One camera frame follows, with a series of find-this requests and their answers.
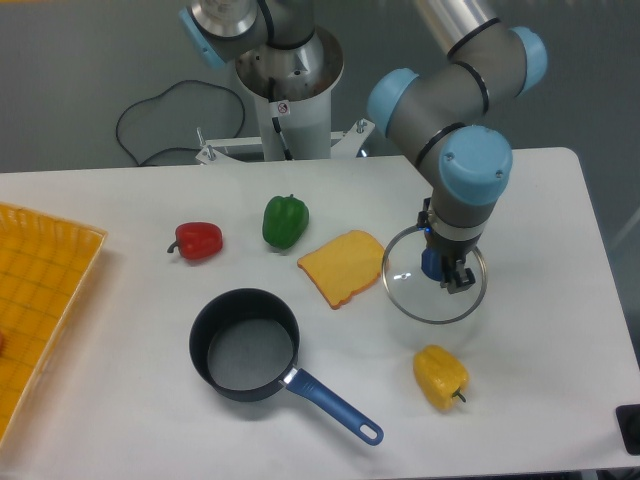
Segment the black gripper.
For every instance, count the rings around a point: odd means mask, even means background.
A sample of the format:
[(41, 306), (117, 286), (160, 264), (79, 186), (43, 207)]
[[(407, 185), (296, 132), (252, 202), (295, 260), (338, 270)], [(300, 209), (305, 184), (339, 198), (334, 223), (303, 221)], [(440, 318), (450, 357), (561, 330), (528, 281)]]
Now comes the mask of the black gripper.
[(426, 231), (424, 272), (442, 273), (440, 286), (449, 294), (469, 290), (475, 284), (475, 275), (465, 264), (467, 254), (475, 247), (479, 236), (457, 241), (443, 237), (435, 230)]

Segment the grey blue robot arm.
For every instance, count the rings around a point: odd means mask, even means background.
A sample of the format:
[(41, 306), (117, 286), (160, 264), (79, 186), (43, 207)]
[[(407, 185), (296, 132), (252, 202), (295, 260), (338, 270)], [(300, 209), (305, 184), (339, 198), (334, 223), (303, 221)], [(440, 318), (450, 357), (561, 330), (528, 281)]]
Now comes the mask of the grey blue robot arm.
[[(542, 40), (507, 28), (483, 1), (415, 5), (448, 63), (424, 78), (410, 69), (385, 75), (367, 101), (369, 118), (431, 184), (418, 223), (425, 230), (422, 271), (450, 293), (475, 281), (466, 264), (512, 166), (509, 143), (478, 121), (489, 108), (536, 85), (547, 69)], [(337, 41), (320, 28), (309, 1), (194, 1), (180, 20), (211, 67), (233, 64), (255, 100), (268, 160), (329, 155), (330, 118), (318, 98), (344, 68)]]

